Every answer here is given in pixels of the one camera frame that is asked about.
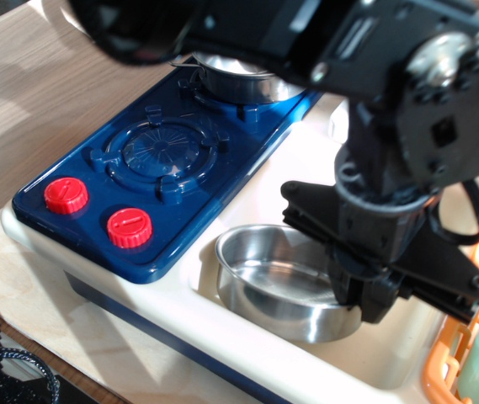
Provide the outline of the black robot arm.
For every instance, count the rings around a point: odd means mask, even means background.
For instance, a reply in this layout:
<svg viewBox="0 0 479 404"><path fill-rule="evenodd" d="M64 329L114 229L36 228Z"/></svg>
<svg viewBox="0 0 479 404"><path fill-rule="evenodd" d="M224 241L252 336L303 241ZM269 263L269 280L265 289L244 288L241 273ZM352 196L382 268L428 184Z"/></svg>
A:
<svg viewBox="0 0 479 404"><path fill-rule="evenodd" d="M377 323L416 296L469 322L479 269L479 18L471 1L74 1L128 65L194 52L344 96L333 186L291 181L285 222L322 242L341 304Z"/></svg>

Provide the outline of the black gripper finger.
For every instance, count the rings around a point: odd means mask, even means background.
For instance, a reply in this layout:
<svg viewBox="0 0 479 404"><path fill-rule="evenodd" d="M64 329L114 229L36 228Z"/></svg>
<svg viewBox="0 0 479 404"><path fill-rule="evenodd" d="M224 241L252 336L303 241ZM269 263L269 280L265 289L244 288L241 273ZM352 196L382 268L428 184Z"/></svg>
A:
<svg viewBox="0 0 479 404"><path fill-rule="evenodd" d="M405 274L387 267L367 268L360 280L361 321L378 324L399 297L409 298Z"/></svg>
<svg viewBox="0 0 479 404"><path fill-rule="evenodd" d="M360 278L365 266L347 251L327 246L326 272L333 293L342 306L360 306L364 282Z"/></svg>

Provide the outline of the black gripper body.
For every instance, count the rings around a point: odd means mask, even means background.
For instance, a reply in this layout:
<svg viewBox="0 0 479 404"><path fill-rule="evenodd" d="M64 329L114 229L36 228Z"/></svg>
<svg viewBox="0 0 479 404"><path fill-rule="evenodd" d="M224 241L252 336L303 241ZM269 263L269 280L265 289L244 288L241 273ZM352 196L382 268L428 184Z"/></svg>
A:
<svg viewBox="0 0 479 404"><path fill-rule="evenodd" d="M460 250L476 235L446 231L439 220L439 195L394 194L380 204L342 185L289 181L284 221L318 240L339 247L367 268L405 274L409 298L468 323L479 309L479 268Z"/></svg>

